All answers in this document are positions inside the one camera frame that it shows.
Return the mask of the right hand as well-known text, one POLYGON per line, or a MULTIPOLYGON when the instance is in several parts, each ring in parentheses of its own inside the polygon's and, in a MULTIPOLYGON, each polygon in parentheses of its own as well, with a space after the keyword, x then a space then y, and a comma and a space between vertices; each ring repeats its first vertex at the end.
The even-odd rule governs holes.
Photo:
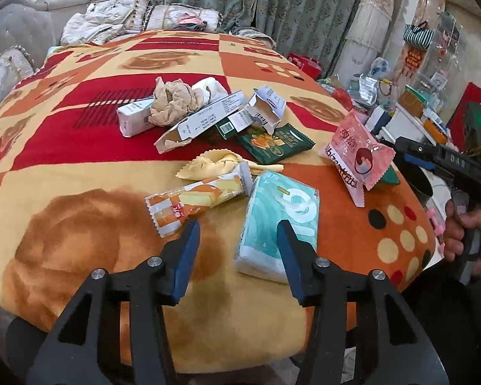
MULTIPOLYGON (((463 253, 462 240, 469 229, 477 228, 481 232, 481 210, 457 215, 453 201, 449 200, 445 208, 447 219, 444 231, 444 257, 447 261, 454 261, 457 255, 463 253)), ((481 276, 481 247, 480 255, 476 260, 474 276, 481 276)))

